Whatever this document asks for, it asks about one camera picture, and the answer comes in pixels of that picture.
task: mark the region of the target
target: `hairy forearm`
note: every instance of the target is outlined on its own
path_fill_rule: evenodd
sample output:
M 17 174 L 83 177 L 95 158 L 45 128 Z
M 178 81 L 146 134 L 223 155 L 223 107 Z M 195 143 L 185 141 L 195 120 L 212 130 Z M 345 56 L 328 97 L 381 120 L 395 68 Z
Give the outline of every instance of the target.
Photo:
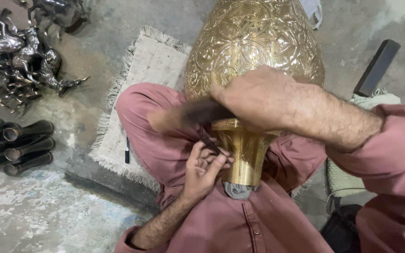
M 324 142 L 342 152 L 352 152 L 371 136 L 379 133 L 383 119 L 343 101 L 324 90 L 317 90 L 316 101 L 309 122 L 296 127 L 300 135 Z
M 197 202 L 180 195 L 140 228 L 132 237 L 131 243 L 140 249 L 153 249 L 165 244 Z

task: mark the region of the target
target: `shirt placket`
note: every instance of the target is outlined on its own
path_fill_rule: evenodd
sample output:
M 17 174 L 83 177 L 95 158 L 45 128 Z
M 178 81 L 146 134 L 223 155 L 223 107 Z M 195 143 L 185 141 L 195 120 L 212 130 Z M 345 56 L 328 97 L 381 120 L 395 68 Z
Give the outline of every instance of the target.
M 243 214 L 246 223 L 249 227 L 249 234 L 251 236 L 252 250 L 254 253 L 265 253 L 265 242 L 263 240 L 262 232 L 259 227 L 256 214 L 253 212 L 251 204 L 245 202 L 242 204 Z

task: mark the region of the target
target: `concrete floor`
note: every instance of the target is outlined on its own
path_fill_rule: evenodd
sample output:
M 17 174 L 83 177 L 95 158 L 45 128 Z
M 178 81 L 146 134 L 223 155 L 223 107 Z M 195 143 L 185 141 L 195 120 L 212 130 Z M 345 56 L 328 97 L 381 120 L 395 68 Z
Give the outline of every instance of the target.
M 85 0 L 90 21 L 77 31 L 49 44 L 63 56 L 61 76 L 91 78 L 63 98 L 47 90 L 25 116 L 0 117 L 22 125 L 39 119 L 55 123 L 57 147 L 54 163 L 8 178 L 0 172 L 0 252 L 112 252 L 123 230 L 150 217 L 124 201 L 103 198 L 63 180 L 64 169 L 100 169 L 87 153 L 95 127 L 105 111 L 105 93 L 121 70 L 122 55 L 142 25 L 193 44 L 215 0 Z M 349 98 L 380 43 L 389 38 L 401 44 L 395 60 L 380 82 L 405 103 L 405 0 L 324 0 L 323 23 L 315 32 L 326 65 L 325 88 Z M 0 10 L 10 8 L 22 29 L 28 26 L 26 10 L 12 0 L 0 0 Z M 50 34 L 58 27 L 53 25 Z M 308 194 L 326 198 L 320 177 Z M 351 201 L 365 201 L 356 196 Z M 326 219 L 316 198 L 303 197 L 302 210 L 315 227 Z

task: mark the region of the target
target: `white mat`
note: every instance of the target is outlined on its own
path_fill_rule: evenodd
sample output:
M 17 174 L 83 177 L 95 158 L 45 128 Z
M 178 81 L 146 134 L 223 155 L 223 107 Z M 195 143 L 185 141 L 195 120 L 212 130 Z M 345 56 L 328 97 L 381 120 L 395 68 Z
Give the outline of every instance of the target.
M 107 94 L 109 113 L 103 113 L 99 119 L 98 136 L 89 154 L 93 160 L 106 169 L 159 192 L 159 183 L 143 168 L 132 149 L 130 163 L 125 163 L 126 133 L 114 105 L 119 94 L 136 83 L 157 83 L 181 91 L 190 50 L 190 46 L 155 28 L 141 28 L 137 40 L 129 46 L 123 58 L 123 71 L 117 75 Z
M 350 102 L 357 104 L 365 110 L 371 110 L 379 104 L 401 104 L 401 99 L 388 93 L 385 89 L 376 89 L 369 98 L 353 94 Z M 335 163 L 328 158 L 328 181 L 331 192 L 334 197 L 345 197 L 352 194 L 364 192 L 366 190 L 350 189 L 365 188 L 361 178 L 350 175 L 341 170 Z

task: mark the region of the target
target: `lap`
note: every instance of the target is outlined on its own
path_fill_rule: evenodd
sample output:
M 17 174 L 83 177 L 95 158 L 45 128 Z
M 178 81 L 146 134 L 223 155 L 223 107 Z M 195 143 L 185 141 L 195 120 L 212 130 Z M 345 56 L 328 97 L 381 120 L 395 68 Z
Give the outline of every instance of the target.
M 195 126 L 158 133 L 151 128 L 146 116 L 185 101 L 185 95 L 174 89 L 140 83 L 126 89 L 116 102 L 116 111 L 132 149 L 145 169 L 165 187 L 183 184 L 185 163 L 205 129 Z M 319 142 L 286 135 L 270 145 L 264 170 L 286 191 L 291 191 L 304 183 L 325 159 L 324 146 Z
M 116 102 L 116 111 L 132 150 L 145 169 L 162 185 L 171 187 L 185 175 L 185 163 L 199 140 L 201 126 L 158 133 L 151 128 L 149 112 L 185 102 L 185 95 L 169 87 L 140 83 L 127 88 Z

